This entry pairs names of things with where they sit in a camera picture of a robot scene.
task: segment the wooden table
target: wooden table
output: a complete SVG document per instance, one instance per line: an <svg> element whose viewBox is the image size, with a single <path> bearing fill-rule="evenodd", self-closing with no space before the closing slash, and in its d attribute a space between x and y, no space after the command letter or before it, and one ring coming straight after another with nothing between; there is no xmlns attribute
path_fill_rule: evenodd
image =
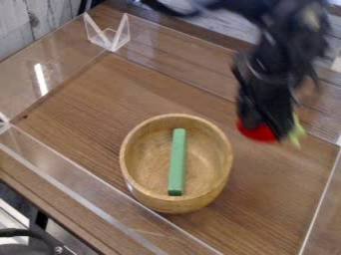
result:
<svg viewBox="0 0 341 255"><path fill-rule="evenodd" d="M121 13L113 6L127 8L113 1L90 13L101 27L119 24ZM5 106L25 108L41 97L38 93L25 92L26 97L17 94L26 88L24 81L32 76L37 61L52 66L52 70L56 62L50 64L46 58L54 57L57 77L65 81L12 124L129 194L119 167L120 144L129 130L143 120L161 114L185 113L205 118L220 127L232 144L230 181L207 208L187 215L163 217L223 254L296 254L339 150L333 144L341 128L339 89L323 84L319 101L298 110L306 128L318 136L307 136L302 149L287 144L254 143L234 127L236 82L228 70L232 52L139 18L129 17L129 20L132 41L117 54L100 54L86 41L82 21L77 19L0 65L0 77L12 85L0 88L6 95ZM160 18L160 22L175 24L173 27L183 24L165 18ZM76 72L84 62L89 64ZM16 76L24 67L21 63L26 69ZM50 84L58 83L53 74L49 78ZM21 101L13 103L10 95L21 97ZM37 155L34 149L21 149L26 156ZM141 248L133 238L1 150L0 158L1 180L99 252L151 254L151 250ZM49 157L34 159L53 174L66 170ZM97 198L105 204L100 192L99 188ZM105 204L108 211L119 206L119 202ZM339 236L339 232L330 235L325 231L315 239L323 240L316 244L322 254L334 254ZM165 247L164 238L160 238L161 245ZM320 254L318 249L308 248L308 254ZM181 254L192 254L192 251L187 248Z"/></svg>

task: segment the wooden bowl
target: wooden bowl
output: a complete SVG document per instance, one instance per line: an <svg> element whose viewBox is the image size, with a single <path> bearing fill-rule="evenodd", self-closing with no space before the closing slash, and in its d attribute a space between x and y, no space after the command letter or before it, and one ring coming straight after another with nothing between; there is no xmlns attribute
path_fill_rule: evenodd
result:
<svg viewBox="0 0 341 255"><path fill-rule="evenodd" d="M168 196L173 128L184 128L187 133L183 196ZM227 182L231 160L230 143L220 129L208 121L180 114L139 124L120 151L123 177L133 197L164 213L187 213L214 201Z"/></svg>

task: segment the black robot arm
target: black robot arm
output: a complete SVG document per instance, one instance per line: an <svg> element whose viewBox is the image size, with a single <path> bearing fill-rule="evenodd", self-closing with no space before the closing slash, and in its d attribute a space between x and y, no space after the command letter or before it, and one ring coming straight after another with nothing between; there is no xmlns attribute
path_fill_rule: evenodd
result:
<svg viewBox="0 0 341 255"><path fill-rule="evenodd" d="M306 76L318 83L311 63L326 49L326 1L193 0L188 1L193 9L185 13L156 0L141 2L177 17L196 16L201 9L226 9L258 26L258 44L235 56L236 112L242 128L266 124L276 140L287 137L294 128L291 92Z"/></svg>

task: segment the bowl rim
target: bowl rim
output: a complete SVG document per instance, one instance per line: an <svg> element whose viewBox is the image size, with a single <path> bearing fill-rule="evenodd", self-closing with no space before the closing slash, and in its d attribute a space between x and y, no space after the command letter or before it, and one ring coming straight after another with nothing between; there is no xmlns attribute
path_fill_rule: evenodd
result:
<svg viewBox="0 0 341 255"><path fill-rule="evenodd" d="M227 146L227 150L230 151L230 154L226 156L226 168L227 168L227 172L224 177L219 180L219 182L214 185L214 187L211 188L211 190L208 190L205 193L200 194L200 195L184 195L184 196L168 196L168 195L160 195L160 194L155 194L152 193L147 188L144 188L141 185L139 185L139 183L133 180L127 166L125 166L125 161L124 161L124 154L125 154L125 150L127 150L127 144L133 136L133 134L136 133L136 131L145 126L148 123L153 122L155 120L161 120L161 119L167 119L167 118L187 118L187 119L192 119L195 121L201 122L204 125L207 125L219 135L219 137L223 140L223 143ZM231 150L231 145L230 145L230 141L227 139L227 136L224 134L224 132L219 129L219 127L212 124L210 121L207 121L205 119L200 118L200 117L195 117L187 114L165 114L165 115L160 115L160 116L155 116L148 118L147 120L144 120L140 124L137 124L135 126L135 128L129 131L129 133L127 134L124 141L121 143L121 148L120 148L120 167L121 167L121 173L124 176L128 186L128 189L131 190L129 186L133 187L133 189L136 189L139 191L139 193L141 193L143 195L147 195L149 198L157 199L157 200L163 200L163 201L188 201L188 200L193 200L197 199L200 197L207 196L210 193L212 193L214 190L216 190L222 185L224 185L227 178L228 178L228 174L231 171L231 163L232 163L232 150Z"/></svg>

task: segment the green rectangular block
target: green rectangular block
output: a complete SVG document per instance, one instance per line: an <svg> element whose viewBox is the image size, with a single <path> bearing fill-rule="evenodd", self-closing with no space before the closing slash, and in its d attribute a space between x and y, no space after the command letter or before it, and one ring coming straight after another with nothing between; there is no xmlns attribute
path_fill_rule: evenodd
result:
<svg viewBox="0 0 341 255"><path fill-rule="evenodd" d="M183 128L175 128L172 130L172 142L169 154L169 178L168 178L169 196L183 195L184 168L185 168L185 130Z"/></svg>

